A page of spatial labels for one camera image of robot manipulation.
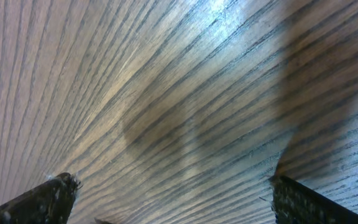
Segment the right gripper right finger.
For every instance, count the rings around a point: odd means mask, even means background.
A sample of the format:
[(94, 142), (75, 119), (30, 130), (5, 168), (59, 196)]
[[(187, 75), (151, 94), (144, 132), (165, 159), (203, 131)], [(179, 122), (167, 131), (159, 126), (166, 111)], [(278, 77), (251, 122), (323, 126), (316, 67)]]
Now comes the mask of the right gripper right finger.
[(276, 224), (358, 223), (358, 214), (284, 176), (270, 178)]

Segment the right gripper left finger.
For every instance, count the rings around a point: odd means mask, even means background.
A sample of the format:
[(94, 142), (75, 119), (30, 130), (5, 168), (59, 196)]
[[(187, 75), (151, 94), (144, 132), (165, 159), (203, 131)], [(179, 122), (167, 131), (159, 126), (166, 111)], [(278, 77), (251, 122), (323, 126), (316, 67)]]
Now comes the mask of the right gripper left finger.
[(81, 182), (68, 172), (0, 205), (0, 223), (67, 223)]

